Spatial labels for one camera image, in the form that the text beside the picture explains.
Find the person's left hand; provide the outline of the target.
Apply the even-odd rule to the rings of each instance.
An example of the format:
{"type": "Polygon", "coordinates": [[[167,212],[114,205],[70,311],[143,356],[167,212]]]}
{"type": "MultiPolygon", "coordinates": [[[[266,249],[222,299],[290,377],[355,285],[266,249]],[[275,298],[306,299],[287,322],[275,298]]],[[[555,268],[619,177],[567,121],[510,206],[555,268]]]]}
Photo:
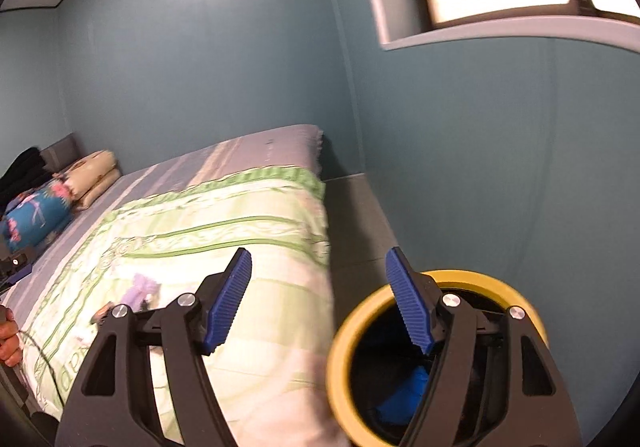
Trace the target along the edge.
{"type": "Polygon", "coordinates": [[[18,337],[20,329],[11,309],[1,306],[1,314],[4,319],[0,325],[0,360],[6,367],[15,367],[23,358],[22,343],[18,337]]]}

